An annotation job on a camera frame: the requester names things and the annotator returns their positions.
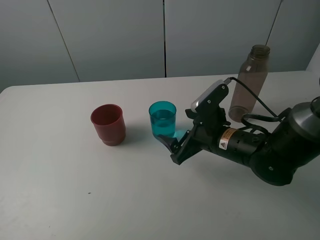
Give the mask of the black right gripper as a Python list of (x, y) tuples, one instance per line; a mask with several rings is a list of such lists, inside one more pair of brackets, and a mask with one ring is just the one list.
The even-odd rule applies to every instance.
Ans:
[(175, 137), (162, 134), (157, 135), (156, 138), (172, 153), (170, 156), (172, 161), (181, 165), (202, 150), (216, 155), (221, 151), (226, 151), (228, 140), (221, 140), (221, 138), (229, 128), (229, 121), (218, 122), (213, 128), (209, 128), (212, 132), (207, 133), (202, 121), (193, 120), (192, 129), (188, 130), (180, 141)]

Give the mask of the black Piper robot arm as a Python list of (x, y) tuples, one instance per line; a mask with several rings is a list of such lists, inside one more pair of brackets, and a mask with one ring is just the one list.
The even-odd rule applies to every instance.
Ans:
[(195, 113), (186, 109), (193, 128), (178, 140), (158, 135), (177, 165), (204, 150), (250, 168), (264, 182), (274, 186), (291, 183), (296, 170), (320, 155), (320, 99), (287, 108), (282, 120), (269, 133), (251, 125), (235, 129), (219, 106)]

